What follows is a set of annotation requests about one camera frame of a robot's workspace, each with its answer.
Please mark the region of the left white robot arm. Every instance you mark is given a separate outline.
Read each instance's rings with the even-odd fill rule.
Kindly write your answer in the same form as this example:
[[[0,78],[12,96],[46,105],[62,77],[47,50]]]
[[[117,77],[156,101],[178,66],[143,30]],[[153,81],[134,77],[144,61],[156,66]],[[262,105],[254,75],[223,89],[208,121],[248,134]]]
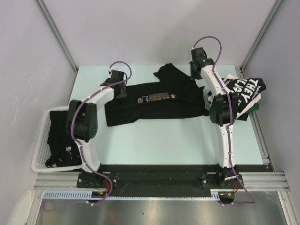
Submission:
[[[98,132],[98,111],[115,98],[126,96],[128,76],[118,69],[109,71],[111,77],[106,79],[95,93],[83,100],[71,100],[67,111],[66,131],[76,143],[82,169],[89,173],[87,182],[97,188],[104,178],[98,173],[101,163],[98,159],[94,141]]]

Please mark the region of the white plastic laundry basket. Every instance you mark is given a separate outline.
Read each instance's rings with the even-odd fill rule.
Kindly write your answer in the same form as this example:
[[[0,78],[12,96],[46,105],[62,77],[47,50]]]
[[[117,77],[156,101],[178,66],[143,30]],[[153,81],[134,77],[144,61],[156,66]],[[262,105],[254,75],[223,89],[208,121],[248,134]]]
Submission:
[[[77,166],[67,166],[58,168],[48,168],[45,163],[51,156],[50,147],[47,144],[48,133],[51,126],[50,111],[68,111],[68,106],[59,106],[47,110],[43,116],[42,125],[39,131],[37,144],[35,146],[34,156],[31,163],[33,171],[38,173],[51,173],[51,172],[66,172],[77,169],[82,169],[82,164]]]

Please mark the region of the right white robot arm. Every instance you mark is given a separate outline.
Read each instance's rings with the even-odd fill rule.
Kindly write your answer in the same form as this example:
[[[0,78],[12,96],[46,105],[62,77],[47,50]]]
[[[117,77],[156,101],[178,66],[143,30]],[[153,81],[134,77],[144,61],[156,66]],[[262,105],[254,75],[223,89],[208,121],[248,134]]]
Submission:
[[[218,165],[222,169],[234,169],[236,161],[233,152],[233,123],[238,111],[238,95],[230,92],[218,74],[214,60],[207,57],[202,47],[193,48],[191,56],[191,78],[203,79],[213,97],[209,117],[217,129],[220,152]]]

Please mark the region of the black graphic t shirt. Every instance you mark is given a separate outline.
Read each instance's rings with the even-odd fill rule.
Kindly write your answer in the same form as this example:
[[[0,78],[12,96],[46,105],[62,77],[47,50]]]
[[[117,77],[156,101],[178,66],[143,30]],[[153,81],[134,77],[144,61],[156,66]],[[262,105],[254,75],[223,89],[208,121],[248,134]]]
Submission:
[[[186,119],[208,116],[203,96],[204,87],[176,68],[165,64],[154,76],[158,82],[126,87],[126,97],[105,104],[109,127],[134,123],[137,120]]]

